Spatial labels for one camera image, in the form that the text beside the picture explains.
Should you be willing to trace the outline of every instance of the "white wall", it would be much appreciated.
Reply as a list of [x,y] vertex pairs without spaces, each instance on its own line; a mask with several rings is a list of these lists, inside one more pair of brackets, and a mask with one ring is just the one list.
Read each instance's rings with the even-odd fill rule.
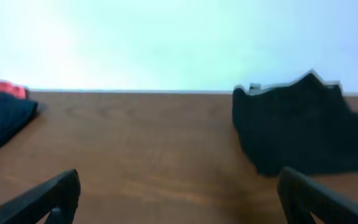
[[314,68],[358,92],[358,0],[0,0],[0,78],[231,90]]

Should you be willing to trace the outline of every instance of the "brown wooden surface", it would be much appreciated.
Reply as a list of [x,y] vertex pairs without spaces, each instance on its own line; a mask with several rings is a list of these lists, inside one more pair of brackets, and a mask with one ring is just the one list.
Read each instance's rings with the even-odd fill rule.
[[[241,153],[231,95],[32,97],[41,114],[0,149],[0,203],[76,168],[74,223],[285,223],[277,180]],[[358,174],[317,179],[358,202]]]

